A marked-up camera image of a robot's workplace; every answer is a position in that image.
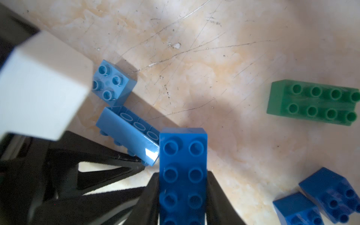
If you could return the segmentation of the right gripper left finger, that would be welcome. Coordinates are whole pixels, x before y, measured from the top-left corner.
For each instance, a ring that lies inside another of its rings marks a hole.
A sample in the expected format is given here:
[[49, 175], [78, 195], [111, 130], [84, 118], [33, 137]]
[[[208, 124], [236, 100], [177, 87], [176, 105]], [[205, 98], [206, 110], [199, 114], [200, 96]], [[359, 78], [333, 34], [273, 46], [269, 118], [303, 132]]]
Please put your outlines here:
[[159, 218], [159, 173], [152, 175], [124, 225], [157, 225]]

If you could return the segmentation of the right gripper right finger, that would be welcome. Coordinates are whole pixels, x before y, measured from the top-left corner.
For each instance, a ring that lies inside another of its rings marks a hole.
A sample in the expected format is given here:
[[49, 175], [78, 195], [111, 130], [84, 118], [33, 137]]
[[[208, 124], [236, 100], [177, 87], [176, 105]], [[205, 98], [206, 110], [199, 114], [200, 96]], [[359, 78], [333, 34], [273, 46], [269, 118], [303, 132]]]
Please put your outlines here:
[[208, 225], [245, 225], [211, 171], [207, 172], [206, 221]]

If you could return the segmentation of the blue 2x4 lego brick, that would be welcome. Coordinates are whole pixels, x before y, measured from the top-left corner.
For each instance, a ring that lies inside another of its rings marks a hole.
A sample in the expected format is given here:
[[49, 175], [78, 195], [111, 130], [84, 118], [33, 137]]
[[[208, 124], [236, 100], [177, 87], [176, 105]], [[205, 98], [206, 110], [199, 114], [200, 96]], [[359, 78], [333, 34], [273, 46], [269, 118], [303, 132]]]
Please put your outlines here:
[[160, 132], [159, 206], [161, 225], [205, 223], [208, 135], [203, 128]]

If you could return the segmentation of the green 2x4 lego brick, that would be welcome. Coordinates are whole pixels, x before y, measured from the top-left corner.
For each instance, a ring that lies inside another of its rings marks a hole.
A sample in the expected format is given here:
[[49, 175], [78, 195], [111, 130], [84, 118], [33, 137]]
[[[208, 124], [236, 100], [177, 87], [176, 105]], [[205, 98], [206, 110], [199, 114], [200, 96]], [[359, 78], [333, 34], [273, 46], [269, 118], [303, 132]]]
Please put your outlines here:
[[267, 114], [350, 126], [358, 102], [359, 89], [280, 80], [271, 84]]

